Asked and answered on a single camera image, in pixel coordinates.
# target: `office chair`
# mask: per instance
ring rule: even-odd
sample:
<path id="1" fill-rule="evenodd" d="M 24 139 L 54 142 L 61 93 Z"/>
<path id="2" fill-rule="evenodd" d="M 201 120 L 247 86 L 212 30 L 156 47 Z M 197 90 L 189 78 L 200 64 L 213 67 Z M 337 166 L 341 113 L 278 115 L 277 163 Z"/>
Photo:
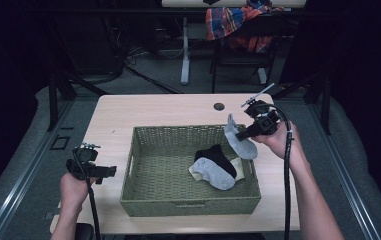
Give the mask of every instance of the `office chair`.
<path id="1" fill-rule="evenodd" d="M 260 15 L 253 19 L 245 21 L 242 26 L 230 35 L 216 39 L 214 55 L 211 62 L 210 72 L 212 74 L 212 93 L 215 93 L 215 85 L 235 84 L 217 82 L 217 66 L 232 68 L 254 68 L 257 73 L 259 68 L 267 68 L 267 79 L 265 85 L 268 86 L 271 76 L 271 70 L 274 65 L 277 45 L 279 39 L 283 36 L 287 27 L 287 21 L 281 16 Z M 273 40 L 264 51 L 248 52 L 246 50 L 237 51 L 235 49 L 224 47 L 223 42 L 231 37 L 265 37 L 274 36 Z"/>

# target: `wicker basket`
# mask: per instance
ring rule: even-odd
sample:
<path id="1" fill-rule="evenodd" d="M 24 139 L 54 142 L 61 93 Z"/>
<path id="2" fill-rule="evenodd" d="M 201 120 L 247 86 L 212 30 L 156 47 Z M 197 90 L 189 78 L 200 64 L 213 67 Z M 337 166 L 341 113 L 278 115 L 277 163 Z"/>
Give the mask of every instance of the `wicker basket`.
<path id="1" fill-rule="evenodd" d="M 227 191 L 188 171 L 196 151 L 215 144 L 229 160 L 237 157 L 223 127 L 135 127 L 120 200 L 128 215 L 251 214 L 261 199 L 253 161 L 242 160 L 245 178 Z"/>

